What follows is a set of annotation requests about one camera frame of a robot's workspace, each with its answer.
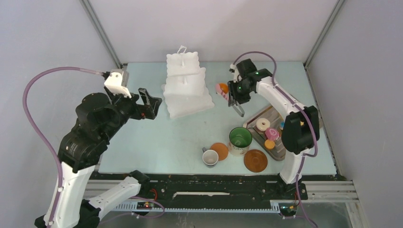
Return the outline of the pink-tipped metal tongs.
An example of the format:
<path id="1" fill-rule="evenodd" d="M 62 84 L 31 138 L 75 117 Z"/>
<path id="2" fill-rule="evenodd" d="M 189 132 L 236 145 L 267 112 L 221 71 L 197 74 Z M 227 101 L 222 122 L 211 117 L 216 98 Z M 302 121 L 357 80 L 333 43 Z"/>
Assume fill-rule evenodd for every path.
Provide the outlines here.
<path id="1" fill-rule="evenodd" d="M 228 106 L 232 107 L 240 117 L 244 117 L 245 111 L 243 110 L 241 105 L 231 96 L 230 91 L 227 94 L 223 93 L 220 89 L 219 83 L 215 85 L 215 91 L 216 94 L 221 95 L 228 102 Z"/>

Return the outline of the orange glazed donut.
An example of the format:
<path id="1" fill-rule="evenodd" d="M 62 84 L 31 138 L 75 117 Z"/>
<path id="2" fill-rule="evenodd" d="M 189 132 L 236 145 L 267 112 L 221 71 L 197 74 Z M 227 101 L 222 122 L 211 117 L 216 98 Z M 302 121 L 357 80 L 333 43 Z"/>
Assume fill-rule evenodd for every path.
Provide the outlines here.
<path id="1" fill-rule="evenodd" d="M 225 83 L 219 83 L 220 89 L 223 93 L 227 94 L 229 92 L 228 85 Z"/>

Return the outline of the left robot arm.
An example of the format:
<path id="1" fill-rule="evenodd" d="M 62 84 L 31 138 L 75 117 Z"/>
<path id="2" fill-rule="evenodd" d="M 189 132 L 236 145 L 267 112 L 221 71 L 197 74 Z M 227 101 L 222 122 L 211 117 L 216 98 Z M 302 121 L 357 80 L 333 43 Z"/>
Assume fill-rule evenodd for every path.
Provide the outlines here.
<path id="1" fill-rule="evenodd" d="M 110 91 L 92 93 L 76 107 L 77 120 L 65 135 L 58 150 L 62 180 L 53 198 L 56 207 L 37 218 L 38 228 L 95 228 L 100 220 L 123 201 L 148 196 L 150 179 L 140 171 L 132 171 L 108 191 L 84 199 L 86 185 L 111 139 L 130 119 L 153 120 L 162 99 L 150 96 L 144 88 L 129 97 Z"/>

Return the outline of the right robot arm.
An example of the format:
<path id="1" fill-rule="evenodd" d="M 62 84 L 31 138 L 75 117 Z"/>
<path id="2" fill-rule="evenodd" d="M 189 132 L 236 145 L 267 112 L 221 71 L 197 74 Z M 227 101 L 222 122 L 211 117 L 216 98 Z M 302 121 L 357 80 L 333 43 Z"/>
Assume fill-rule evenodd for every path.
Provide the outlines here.
<path id="1" fill-rule="evenodd" d="M 230 72 L 233 73 L 233 79 L 228 82 L 230 106 L 248 102 L 250 93 L 254 92 L 268 100 L 284 121 L 281 140 L 287 152 L 279 173 L 283 181 L 277 184 L 276 191 L 281 198 L 288 199 L 296 191 L 294 183 L 302 177 L 305 157 L 318 154 L 318 110 L 300 103 L 265 68 L 239 72 L 231 64 Z"/>

